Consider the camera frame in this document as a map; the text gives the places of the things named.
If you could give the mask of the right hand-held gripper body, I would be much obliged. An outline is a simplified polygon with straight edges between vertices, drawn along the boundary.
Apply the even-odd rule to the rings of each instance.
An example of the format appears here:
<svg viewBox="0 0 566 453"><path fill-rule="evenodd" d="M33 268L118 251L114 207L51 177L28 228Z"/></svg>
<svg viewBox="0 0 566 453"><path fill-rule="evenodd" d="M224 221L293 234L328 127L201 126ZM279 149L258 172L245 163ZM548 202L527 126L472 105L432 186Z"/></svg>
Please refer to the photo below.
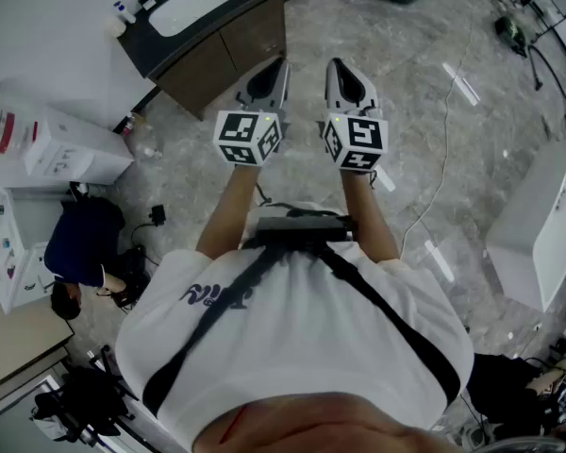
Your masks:
<svg viewBox="0 0 566 453"><path fill-rule="evenodd" d="M357 67L333 58L326 68L325 127L321 137L341 170L372 172L388 152L389 124L375 85Z"/></svg>

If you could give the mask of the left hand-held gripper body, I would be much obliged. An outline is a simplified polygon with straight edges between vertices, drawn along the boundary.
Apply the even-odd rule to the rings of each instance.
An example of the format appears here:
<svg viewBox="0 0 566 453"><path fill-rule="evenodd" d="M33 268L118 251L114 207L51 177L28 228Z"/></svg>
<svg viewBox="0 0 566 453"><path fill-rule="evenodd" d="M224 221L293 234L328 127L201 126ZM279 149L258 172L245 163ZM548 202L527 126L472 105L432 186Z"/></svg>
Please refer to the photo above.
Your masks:
<svg viewBox="0 0 566 453"><path fill-rule="evenodd" d="M234 165L262 166L284 138L283 124L291 67L268 59L244 75L236 89L237 110L218 112L213 144Z"/></svg>

